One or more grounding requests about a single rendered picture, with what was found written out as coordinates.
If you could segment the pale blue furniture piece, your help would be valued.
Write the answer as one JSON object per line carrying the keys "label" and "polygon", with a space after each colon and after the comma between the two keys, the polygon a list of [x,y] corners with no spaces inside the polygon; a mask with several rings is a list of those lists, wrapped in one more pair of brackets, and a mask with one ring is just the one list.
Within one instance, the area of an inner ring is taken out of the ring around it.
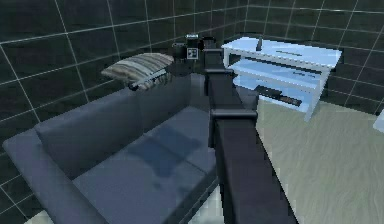
{"label": "pale blue furniture piece", "polygon": [[373,128],[381,133],[384,133],[384,109],[373,123]]}

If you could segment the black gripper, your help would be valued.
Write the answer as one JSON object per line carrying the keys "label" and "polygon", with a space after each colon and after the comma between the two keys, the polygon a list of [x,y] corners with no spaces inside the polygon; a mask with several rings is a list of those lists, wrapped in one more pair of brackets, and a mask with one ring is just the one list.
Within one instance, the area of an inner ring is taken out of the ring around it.
{"label": "black gripper", "polygon": [[200,58],[201,44],[188,45],[187,43],[173,43],[172,56],[173,62],[166,69],[158,70],[150,75],[139,79],[134,83],[128,84],[128,88],[136,91],[140,84],[165,75],[167,72],[173,76],[187,76],[194,71],[194,63]]}

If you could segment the thin dark flat object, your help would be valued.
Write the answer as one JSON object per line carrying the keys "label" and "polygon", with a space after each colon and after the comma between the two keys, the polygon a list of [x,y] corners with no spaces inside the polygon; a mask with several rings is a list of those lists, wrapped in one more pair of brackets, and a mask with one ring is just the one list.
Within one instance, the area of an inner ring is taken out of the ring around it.
{"label": "thin dark flat object", "polygon": [[298,57],[303,56],[302,54],[295,53],[295,52],[289,52],[289,51],[276,50],[276,52],[280,53],[280,54],[287,54],[287,55],[293,55],[293,56],[298,56]]}

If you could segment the grey striped pillow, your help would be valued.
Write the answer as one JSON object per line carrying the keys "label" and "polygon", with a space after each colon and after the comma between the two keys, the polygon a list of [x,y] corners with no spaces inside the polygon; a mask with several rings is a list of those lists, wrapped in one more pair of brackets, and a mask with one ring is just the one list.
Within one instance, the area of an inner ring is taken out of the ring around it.
{"label": "grey striped pillow", "polygon": [[[173,57],[163,53],[142,53],[122,59],[101,71],[103,76],[122,81],[127,86],[151,73],[166,69],[173,62]],[[137,90],[147,91],[157,85],[166,85],[172,81],[172,75],[166,73],[155,80],[140,84]]]}

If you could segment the white shelf table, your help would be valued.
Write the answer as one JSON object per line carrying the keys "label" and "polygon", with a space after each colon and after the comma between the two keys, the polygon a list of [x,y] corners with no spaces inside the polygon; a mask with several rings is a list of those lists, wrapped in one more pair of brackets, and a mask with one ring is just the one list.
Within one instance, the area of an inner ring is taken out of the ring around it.
{"label": "white shelf table", "polygon": [[[233,83],[249,90],[255,90],[261,85],[280,90],[284,96],[301,100],[301,105],[297,107],[260,95],[265,101],[304,113],[304,119],[308,121],[342,52],[264,39],[262,50],[256,51],[258,39],[241,37],[222,46],[224,66],[236,74]],[[280,54],[276,50],[295,52],[303,56]]]}

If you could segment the dark grey sofa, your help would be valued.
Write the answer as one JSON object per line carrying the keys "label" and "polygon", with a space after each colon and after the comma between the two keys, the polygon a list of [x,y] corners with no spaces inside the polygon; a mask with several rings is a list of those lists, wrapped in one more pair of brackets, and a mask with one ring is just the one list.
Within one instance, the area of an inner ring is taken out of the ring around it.
{"label": "dark grey sofa", "polygon": [[54,224],[187,224],[218,184],[199,74],[121,89],[4,141]]}

